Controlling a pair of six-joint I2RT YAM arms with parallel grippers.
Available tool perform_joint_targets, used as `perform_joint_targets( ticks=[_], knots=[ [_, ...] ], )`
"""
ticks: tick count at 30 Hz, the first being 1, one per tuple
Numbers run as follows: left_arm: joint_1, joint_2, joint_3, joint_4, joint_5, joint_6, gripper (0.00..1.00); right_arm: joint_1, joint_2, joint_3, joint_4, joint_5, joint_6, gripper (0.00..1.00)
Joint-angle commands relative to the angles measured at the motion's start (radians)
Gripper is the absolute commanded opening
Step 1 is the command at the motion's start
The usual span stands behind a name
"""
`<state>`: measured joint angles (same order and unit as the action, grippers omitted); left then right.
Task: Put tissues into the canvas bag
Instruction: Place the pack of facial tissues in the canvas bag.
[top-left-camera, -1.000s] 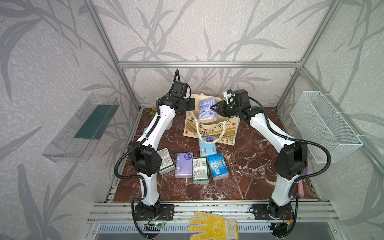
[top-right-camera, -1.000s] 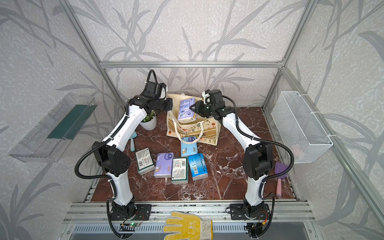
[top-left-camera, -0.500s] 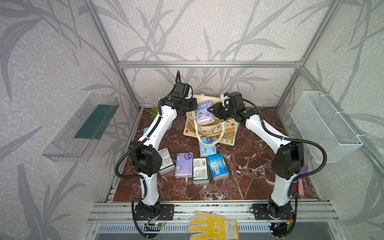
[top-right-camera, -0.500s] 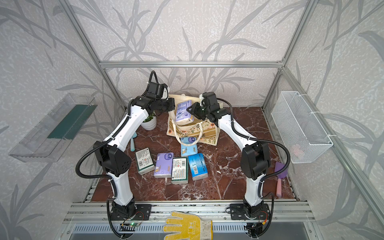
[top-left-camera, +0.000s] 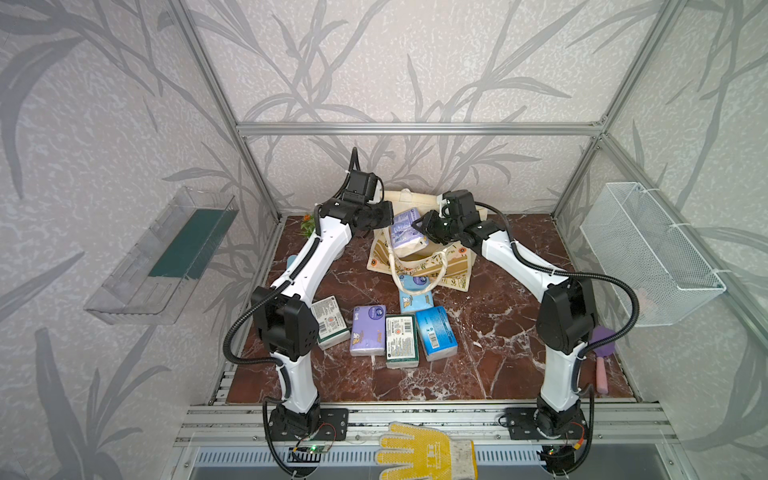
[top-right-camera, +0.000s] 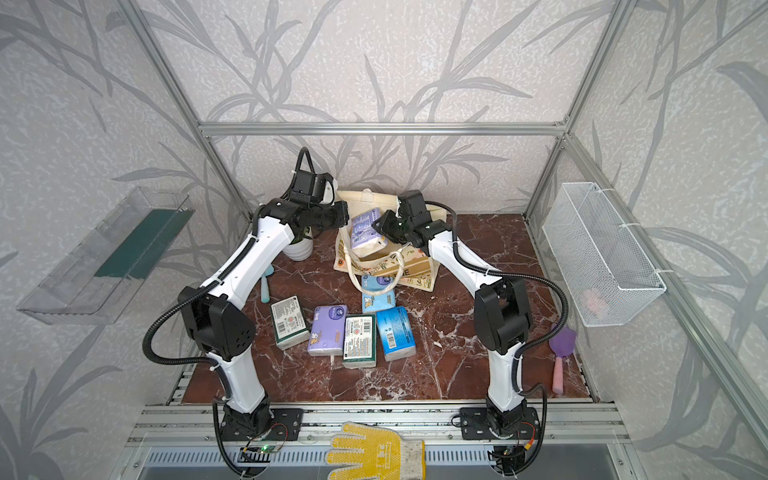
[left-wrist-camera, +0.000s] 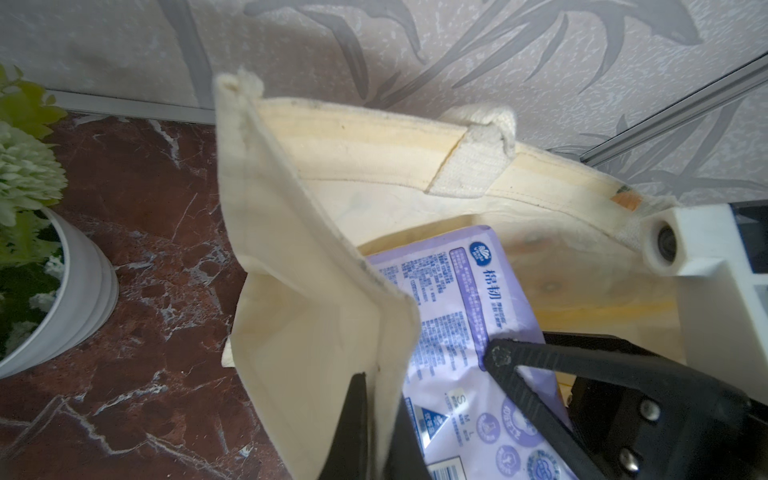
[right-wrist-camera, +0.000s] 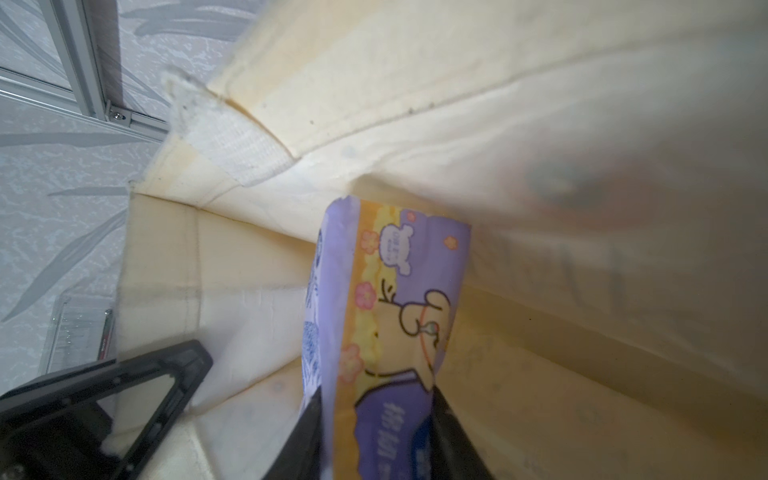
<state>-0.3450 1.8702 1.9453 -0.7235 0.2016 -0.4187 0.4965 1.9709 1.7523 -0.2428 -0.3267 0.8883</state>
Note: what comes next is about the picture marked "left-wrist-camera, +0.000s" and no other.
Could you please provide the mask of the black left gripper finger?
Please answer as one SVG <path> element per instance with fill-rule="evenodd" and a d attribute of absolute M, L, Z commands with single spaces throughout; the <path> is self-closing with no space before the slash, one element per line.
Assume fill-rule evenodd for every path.
<path fill-rule="evenodd" d="M 351 377 L 330 451 L 318 476 L 324 479 L 372 479 L 369 465 L 367 383 L 364 373 Z M 394 423 L 384 479 L 431 479 L 402 398 Z"/>

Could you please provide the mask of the purple tissue pack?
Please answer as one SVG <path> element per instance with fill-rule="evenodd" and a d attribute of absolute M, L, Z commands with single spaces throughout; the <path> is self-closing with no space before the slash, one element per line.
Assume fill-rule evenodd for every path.
<path fill-rule="evenodd" d="M 544 340 L 496 233 L 467 227 L 369 261 L 418 305 L 403 394 L 430 476 L 574 478 L 483 362 L 494 338 Z"/>

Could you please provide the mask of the cream floral canvas tote bag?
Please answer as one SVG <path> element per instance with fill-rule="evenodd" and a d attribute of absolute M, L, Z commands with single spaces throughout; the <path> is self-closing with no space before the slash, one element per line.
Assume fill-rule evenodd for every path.
<path fill-rule="evenodd" d="M 364 475 L 387 476 L 417 307 L 374 253 L 487 225 L 546 329 L 685 361 L 672 283 L 645 266 L 639 240 L 641 220 L 673 198 L 520 142 L 503 106 L 429 120 L 268 98 L 244 70 L 217 76 L 213 93 L 219 202 L 246 273 L 222 362 L 294 478 L 319 477 L 357 373 Z"/>

